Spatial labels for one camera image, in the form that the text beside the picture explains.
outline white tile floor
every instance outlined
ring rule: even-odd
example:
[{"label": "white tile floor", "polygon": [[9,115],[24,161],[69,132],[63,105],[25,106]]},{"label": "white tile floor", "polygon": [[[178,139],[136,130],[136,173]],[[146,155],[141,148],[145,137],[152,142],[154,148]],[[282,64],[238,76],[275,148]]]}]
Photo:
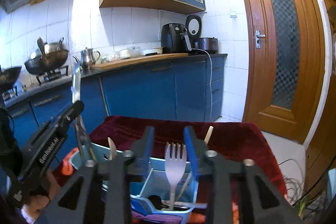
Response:
[{"label": "white tile floor", "polygon": [[[233,121],[231,117],[221,117],[217,122],[236,122]],[[305,157],[305,147],[296,142],[290,141],[288,139],[263,132],[268,145],[270,146],[278,164],[288,159],[295,159],[297,163],[293,160],[287,161],[280,165],[280,170],[282,174],[288,178],[294,178],[302,183],[302,174],[300,169],[302,170],[303,177],[305,177],[306,170],[306,157]],[[288,191],[288,195],[292,196],[293,192],[291,190]]]}]

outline white tiled wall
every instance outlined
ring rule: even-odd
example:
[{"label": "white tiled wall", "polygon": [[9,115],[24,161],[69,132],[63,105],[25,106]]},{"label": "white tiled wall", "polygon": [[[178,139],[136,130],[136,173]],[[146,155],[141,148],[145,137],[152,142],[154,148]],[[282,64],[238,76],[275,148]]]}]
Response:
[{"label": "white tiled wall", "polygon": [[[199,14],[203,22],[202,36],[218,37],[219,51],[228,54],[224,68],[222,120],[241,121],[245,108],[249,66],[244,0],[205,0],[205,4],[206,13]],[[230,10],[236,11],[237,18],[230,18]],[[322,13],[322,17],[324,21],[327,19],[326,14]]]},{"label": "white tiled wall", "polygon": [[[22,65],[19,81],[36,83],[24,66],[37,49],[37,37],[64,44],[70,57],[85,47],[93,47],[102,55],[129,46],[160,47],[162,25],[185,24],[186,15],[144,8],[99,8],[99,0],[44,0],[25,5],[11,14],[0,8],[0,65],[2,68]],[[68,59],[71,65],[74,59]]]}]

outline screw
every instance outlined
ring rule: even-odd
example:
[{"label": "screw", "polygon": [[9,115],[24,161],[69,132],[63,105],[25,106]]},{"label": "screw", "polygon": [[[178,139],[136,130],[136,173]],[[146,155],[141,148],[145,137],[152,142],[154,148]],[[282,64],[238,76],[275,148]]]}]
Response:
[{"label": "screw", "polygon": [[254,162],[254,160],[251,160],[251,159],[245,159],[245,160],[243,160],[243,164],[245,166],[253,166],[253,165],[255,165],[255,162]]},{"label": "screw", "polygon": [[87,167],[94,167],[96,165],[96,162],[94,160],[87,160],[85,162],[85,166]]},{"label": "screw", "polygon": [[205,152],[205,155],[209,158],[212,158],[212,157],[216,157],[217,156],[217,152],[214,151],[214,150],[208,150]]},{"label": "screw", "polygon": [[131,150],[125,150],[124,152],[123,152],[123,156],[124,157],[132,157],[133,156],[133,151],[131,151]]}]

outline white plastic fork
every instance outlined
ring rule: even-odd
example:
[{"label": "white plastic fork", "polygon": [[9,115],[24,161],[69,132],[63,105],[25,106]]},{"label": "white plastic fork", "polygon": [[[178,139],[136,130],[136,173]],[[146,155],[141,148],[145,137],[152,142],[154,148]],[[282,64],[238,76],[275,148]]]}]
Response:
[{"label": "white plastic fork", "polygon": [[185,172],[185,166],[187,162],[187,153],[185,145],[182,148],[181,155],[181,145],[177,144],[177,154],[176,154],[176,144],[169,144],[165,155],[165,172],[167,180],[170,184],[170,197],[169,197],[169,210],[174,209],[175,203],[175,189],[177,184],[180,182],[183,174]]}]

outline checkered glass pattern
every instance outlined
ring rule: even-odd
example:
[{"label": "checkered glass pattern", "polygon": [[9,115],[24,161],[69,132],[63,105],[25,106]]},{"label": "checkered glass pattern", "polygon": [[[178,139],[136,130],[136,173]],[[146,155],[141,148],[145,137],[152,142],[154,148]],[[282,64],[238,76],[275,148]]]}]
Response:
[{"label": "checkered glass pattern", "polygon": [[297,87],[300,38],[294,0],[272,0],[277,32],[277,70],[272,105],[292,108]]}]

